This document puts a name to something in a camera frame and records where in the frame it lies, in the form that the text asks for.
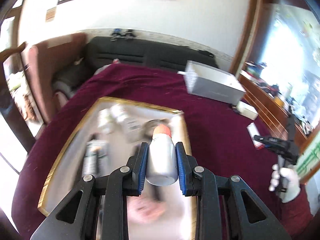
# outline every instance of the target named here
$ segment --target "white glove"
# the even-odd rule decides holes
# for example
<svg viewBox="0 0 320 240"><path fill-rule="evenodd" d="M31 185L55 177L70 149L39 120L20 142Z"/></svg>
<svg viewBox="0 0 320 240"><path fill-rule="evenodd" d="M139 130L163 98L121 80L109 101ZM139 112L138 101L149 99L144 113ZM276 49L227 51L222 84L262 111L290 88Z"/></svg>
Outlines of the white glove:
<svg viewBox="0 0 320 240"><path fill-rule="evenodd" d="M269 191L274 191L276 189L276 187L279 185L280 179L278 164L273 165L272 169L274 170L274 172L271 175L272 179L270 181ZM284 199L282 199L282 203L287 203L294 200L299 195L300 178L295 170L289 168L281 168L280 174L282 177L287 178L289 181L287 192L284 196Z"/></svg>

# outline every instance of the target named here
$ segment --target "white box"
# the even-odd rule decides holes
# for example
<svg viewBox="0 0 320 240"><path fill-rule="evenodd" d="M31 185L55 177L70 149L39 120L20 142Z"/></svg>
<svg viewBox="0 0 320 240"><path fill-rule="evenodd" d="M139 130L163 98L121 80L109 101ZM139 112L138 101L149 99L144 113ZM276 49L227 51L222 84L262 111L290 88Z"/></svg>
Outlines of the white box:
<svg viewBox="0 0 320 240"><path fill-rule="evenodd" d="M239 111L239 113L245 117L250 118L251 120L256 120L258 113L256 109L253 106L250 106L242 101L239 101L237 104L236 109Z"/></svg>
<svg viewBox="0 0 320 240"><path fill-rule="evenodd" d="M254 140L255 135L258 135L258 136L260 135L256 125L252 122L251 124L248 125L247 129L252 139L254 147L258 150L262 149L264 147L264 144Z"/></svg>
<svg viewBox="0 0 320 240"><path fill-rule="evenodd" d="M189 94L237 105L245 93L236 77L223 70L188 61L185 71Z"/></svg>

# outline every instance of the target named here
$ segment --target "red blanket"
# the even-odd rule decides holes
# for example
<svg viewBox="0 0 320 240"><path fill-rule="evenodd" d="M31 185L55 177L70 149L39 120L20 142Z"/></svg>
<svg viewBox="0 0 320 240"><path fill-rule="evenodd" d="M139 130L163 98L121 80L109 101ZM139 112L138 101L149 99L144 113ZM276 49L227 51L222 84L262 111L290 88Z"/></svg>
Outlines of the red blanket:
<svg viewBox="0 0 320 240"><path fill-rule="evenodd" d="M104 96L184 111L192 155L198 164L219 176L239 175L278 215L277 197L268 191L277 157L266 149L254 148L246 128L252 120L234 113L228 104L188 94L182 75L116 64L82 85L31 150L12 204L13 221L24 239L29 239L45 218L37 205L57 155L88 109ZM268 134L259 118L254 123L261 135Z"/></svg>

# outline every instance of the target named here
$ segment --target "silver box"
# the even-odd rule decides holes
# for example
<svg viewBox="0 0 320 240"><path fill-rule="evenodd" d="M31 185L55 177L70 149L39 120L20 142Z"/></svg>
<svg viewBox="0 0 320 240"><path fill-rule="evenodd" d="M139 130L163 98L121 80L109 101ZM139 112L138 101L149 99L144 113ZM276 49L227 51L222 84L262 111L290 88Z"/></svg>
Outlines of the silver box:
<svg viewBox="0 0 320 240"><path fill-rule="evenodd" d="M236 77L223 70L188 61L185 72L189 94L237 105L245 93Z"/></svg>

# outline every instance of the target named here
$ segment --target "white bottle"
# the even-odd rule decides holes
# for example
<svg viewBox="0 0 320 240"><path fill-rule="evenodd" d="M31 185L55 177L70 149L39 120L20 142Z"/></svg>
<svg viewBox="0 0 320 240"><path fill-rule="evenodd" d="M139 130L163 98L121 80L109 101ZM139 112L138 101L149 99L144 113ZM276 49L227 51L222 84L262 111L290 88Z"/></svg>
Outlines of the white bottle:
<svg viewBox="0 0 320 240"><path fill-rule="evenodd" d="M87 150L83 159L82 176L91 174L95 178L98 174L99 146L94 144L95 140L87 142Z"/></svg>
<svg viewBox="0 0 320 240"><path fill-rule="evenodd" d="M153 132L146 179L156 186L168 186L178 179L177 157L170 129L161 124Z"/></svg>
<svg viewBox="0 0 320 240"><path fill-rule="evenodd" d="M136 142L142 139L142 126L136 118L129 116L124 107L116 104L110 108L111 115L121 125L123 133L129 142Z"/></svg>
<svg viewBox="0 0 320 240"><path fill-rule="evenodd" d="M98 116L98 128L102 133L113 133L115 124L113 123L109 109L103 109L99 112Z"/></svg>

